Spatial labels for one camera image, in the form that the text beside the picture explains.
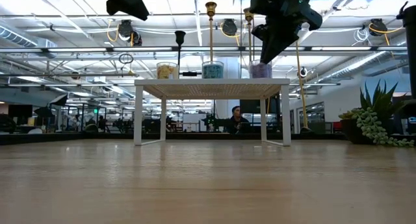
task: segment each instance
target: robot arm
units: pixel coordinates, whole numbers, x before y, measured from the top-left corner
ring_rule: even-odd
[[[266,24],[256,26],[252,34],[263,41],[260,60],[268,64],[299,39],[303,23],[309,30],[319,29],[322,16],[311,9],[310,0],[251,0],[250,12],[266,16]]]

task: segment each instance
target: gold stand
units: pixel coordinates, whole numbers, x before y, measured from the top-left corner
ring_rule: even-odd
[[[211,52],[211,62],[214,60],[214,53],[213,53],[213,17],[215,16],[215,8],[216,3],[214,2],[208,2],[205,4],[205,7],[207,7],[207,15],[209,16],[209,47]]]
[[[251,62],[252,61],[252,20],[254,18],[254,15],[250,12],[249,8],[244,9],[244,15],[246,16],[246,21],[248,25],[248,50],[250,53],[249,61]]]

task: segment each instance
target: agave plant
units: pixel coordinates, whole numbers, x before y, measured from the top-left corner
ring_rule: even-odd
[[[380,81],[378,81],[376,90],[374,91],[373,97],[371,99],[370,93],[367,89],[367,83],[365,84],[365,93],[361,90],[361,108],[367,110],[370,108],[375,113],[377,113],[378,119],[382,122],[391,118],[391,116],[399,111],[405,105],[403,101],[399,101],[395,104],[391,101],[393,93],[397,87],[396,83],[393,88],[387,91],[387,84],[384,82],[384,88],[380,86]]]

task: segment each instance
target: black stand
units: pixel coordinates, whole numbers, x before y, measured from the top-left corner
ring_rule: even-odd
[[[416,6],[403,10],[405,6],[400,9],[397,19],[403,19],[403,26],[406,28],[411,96],[416,99]]]

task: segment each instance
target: man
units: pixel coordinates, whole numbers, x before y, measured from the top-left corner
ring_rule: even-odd
[[[249,121],[240,115],[240,107],[234,106],[232,109],[233,117],[231,117],[231,125],[228,127],[228,132],[231,134],[241,134],[247,132],[250,127]]]
[[[106,125],[107,125],[107,120],[104,119],[103,116],[99,116],[98,129],[100,129],[101,131],[105,132]]]

